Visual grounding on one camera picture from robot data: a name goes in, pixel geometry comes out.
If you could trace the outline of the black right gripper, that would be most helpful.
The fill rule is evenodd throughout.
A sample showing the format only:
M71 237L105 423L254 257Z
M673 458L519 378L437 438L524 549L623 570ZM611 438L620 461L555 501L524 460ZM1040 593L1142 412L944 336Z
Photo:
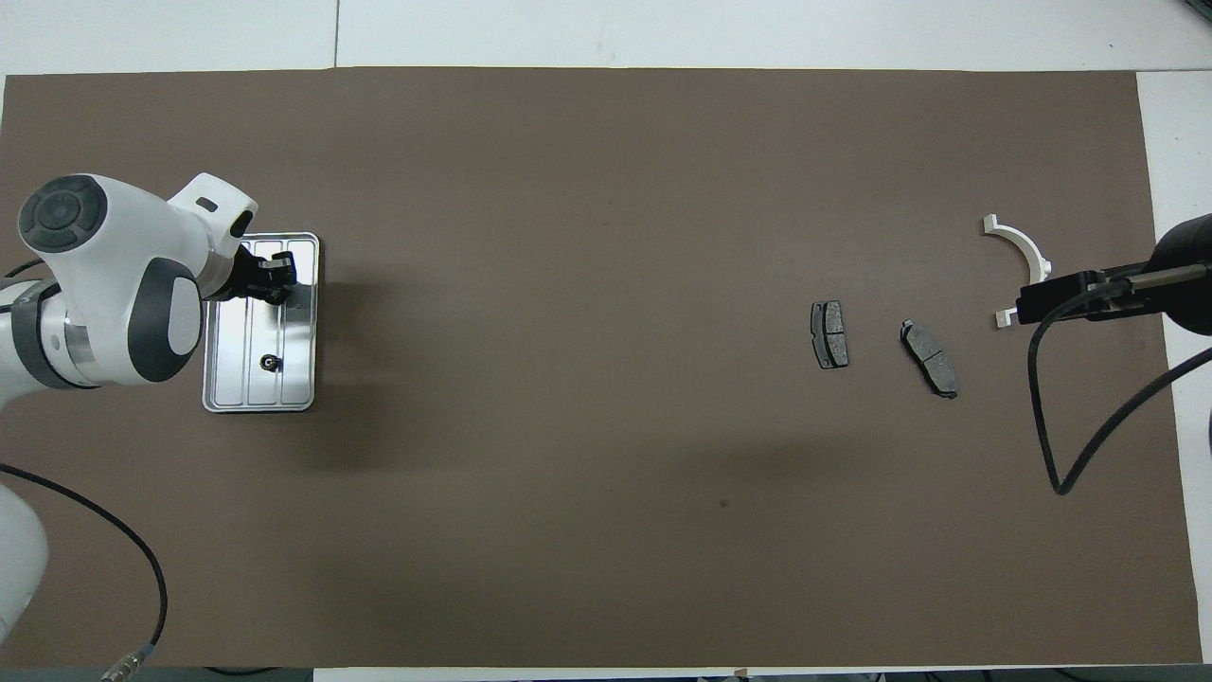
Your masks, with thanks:
M1151 256L1122 277L1130 290L1111 298L1113 306L1139 314L1165 314L1178 327L1196 336L1211 333L1211 216L1182 222L1170 229L1151 250ZM1076 316L1110 310L1108 277L1103 271L1048 277L1022 286L1017 296L1017 322L1034 325L1065 300L1084 296Z

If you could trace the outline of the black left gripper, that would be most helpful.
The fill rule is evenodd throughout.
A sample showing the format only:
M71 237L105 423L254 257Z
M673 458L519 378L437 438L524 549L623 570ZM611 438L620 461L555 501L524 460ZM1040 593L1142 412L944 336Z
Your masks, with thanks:
M215 275L207 276L204 300L253 298L276 302L276 288L292 288L296 283L295 256L274 254L267 260L238 243L231 258L217 260Z

